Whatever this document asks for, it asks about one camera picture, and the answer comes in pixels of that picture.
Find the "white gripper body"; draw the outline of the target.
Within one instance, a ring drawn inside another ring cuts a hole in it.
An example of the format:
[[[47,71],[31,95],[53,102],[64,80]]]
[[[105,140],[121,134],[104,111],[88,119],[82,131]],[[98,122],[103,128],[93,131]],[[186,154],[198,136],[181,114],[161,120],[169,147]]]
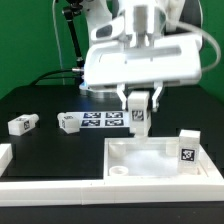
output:
[[[166,36],[153,47],[127,48],[119,41],[95,44],[86,57],[84,79],[92,88],[195,84],[202,74],[198,48],[194,34]]]

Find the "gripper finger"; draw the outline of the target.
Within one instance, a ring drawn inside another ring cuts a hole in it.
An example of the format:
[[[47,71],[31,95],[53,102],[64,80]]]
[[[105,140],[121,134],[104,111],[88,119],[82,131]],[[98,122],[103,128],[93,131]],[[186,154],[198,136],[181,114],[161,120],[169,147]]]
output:
[[[157,82],[154,84],[154,93],[152,96],[152,111],[157,112],[159,108],[159,99],[163,93],[164,86],[162,82]]]
[[[125,85],[118,84],[116,92],[121,101],[121,108],[123,111],[125,111],[127,109],[127,97],[125,95]]]

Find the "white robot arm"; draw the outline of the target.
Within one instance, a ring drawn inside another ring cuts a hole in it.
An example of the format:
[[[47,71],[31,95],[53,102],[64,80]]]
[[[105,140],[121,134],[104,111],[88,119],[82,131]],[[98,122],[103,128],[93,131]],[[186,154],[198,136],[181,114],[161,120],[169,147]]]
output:
[[[159,106],[165,86],[192,85],[201,78],[200,30],[179,21],[185,0],[118,0],[117,17],[101,19],[91,31],[84,80],[96,91],[155,89]]]

